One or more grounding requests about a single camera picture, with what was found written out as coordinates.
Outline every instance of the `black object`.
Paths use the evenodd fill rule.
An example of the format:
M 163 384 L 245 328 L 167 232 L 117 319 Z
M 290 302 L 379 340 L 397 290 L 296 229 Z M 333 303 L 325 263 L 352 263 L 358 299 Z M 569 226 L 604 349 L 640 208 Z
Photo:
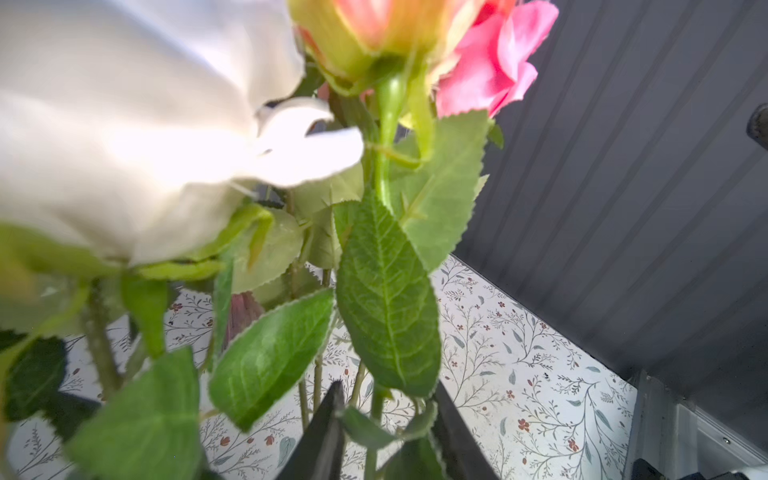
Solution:
M 323 402 L 277 480 L 337 480 L 344 456 L 344 428 L 336 411 L 344 409 L 344 388 L 331 384 Z
M 757 106 L 746 125 L 746 134 L 768 150 L 768 104 Z
M 498 480 L 442 382 L 437 384 L 432 398 L 438 409 L 432 434 L 442 450 L 449 477 L 452 480 Z
M 632 464 L 631 480 L 672 480 L 672 479 L 662 475 L 661 472 L 656 470 L 656 468 L 653 465 L 646 462 L 642 458 L 638 458 Z M 701 475 L 700 473 L 693 473 L 691 475 L 686 475 L 683 478 L 680 478 L 680 480 L 707 480 L 707 478 L 705 478 L 704 475 Z M 749 479 L 741 473 L 727 472 L 727 473 L 723 473 L 722 475 L 718 475 L 717 477 L 712 477 L 709 480 L 749 480 Z

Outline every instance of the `white patterned surface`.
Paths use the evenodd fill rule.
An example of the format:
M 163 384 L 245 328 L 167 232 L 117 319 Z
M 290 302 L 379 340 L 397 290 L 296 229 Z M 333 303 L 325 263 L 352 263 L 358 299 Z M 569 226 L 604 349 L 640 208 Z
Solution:
M 442 314 L 441 380 L 502 480 L 618 480 L 635 389 L 453 257 L 432 274 L 432 282 Z M 210 298 L 182 291 L 166 317 L 168 346 L 192 345 L 200 363 L 212 324 Z M 112 324 L 109 335 L 118 360 L 125 362 L 126 319 Z M 68 348 L 62 389 L 96 399 L 100 389 L 84 340 L 70 338 Z M 325 386 L 341 379 L 349 395 L 357 364 L 349 334 L 335 329 L 325 355 Z M 307 382 L 311 401 L 311 369 Z M 367 376 L 361 404 L 371 389 Z M 207 411 L 210 403 L 202 396 L 200 410 Z M 274 477 L 301 436 L 297 398 L 293 389 L 247 434 L 222 415 L 204 422 L 200 437 L 213 468 L 228 479 Z M 385 424 L 394 429 L 407 423 L 412 409 L 398 398 L 385 412 Z M 63 480 L 71 470 L 42 419 L 19 425 L 8 453 L 25 480 Z M 362 478 L 363 461 L 364 451 L 352 445 L 344 479 Z

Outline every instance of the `white flower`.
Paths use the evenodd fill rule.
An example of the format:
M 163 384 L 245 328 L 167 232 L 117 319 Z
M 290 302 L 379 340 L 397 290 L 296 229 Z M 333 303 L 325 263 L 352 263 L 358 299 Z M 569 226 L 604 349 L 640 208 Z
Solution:
M 321 101 L 264 107 L 303 75 L 282 0 L 8 0 L 0 65 L 0 222 L 108 259 L 178 257 L 227 224 L 239 184 L 362 155 L 356 129 L 306 135 Z

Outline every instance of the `corrugated panel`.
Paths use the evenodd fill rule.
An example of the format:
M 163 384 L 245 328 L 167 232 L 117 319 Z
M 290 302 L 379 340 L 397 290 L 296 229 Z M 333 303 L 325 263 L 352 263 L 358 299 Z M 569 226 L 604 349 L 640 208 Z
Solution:
M 768 2 L 554 3 L 456 253 L 768 449 Z

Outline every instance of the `rose plant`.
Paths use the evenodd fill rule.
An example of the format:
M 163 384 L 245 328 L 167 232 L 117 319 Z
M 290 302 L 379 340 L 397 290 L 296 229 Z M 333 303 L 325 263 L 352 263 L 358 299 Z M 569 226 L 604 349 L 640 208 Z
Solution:
M 472 215 L 490 117 L 535 80 L 556 17 L 541 0 L 3 2 L 0 444 L 42 414 L 82 478 L 215 478 L 208 372 L 202 417 L 244 431 L 298 386 L 308 439 L 281 478 L 319 478 L 315 447 L 339 455 L 341 429 L 368 449 L 366 480 L 457 478 L 435 447 L 450 413 L 429 273 Z M 395 142 L 404 116 L 414 134 Z M 165 345 L 179 286 L 213 300 L 200 366 Z M 123 312 L 121 372 L 106 328 Z M 368 415 L 339 386 L 306 407 L 336 318 L 375 381 Z M 58 391 L 73 332 L 103 406 Z M 321 361 L 315 375 L 317 407 Z M 379 426 L 393 389 L 414 402 L 404 433 Z

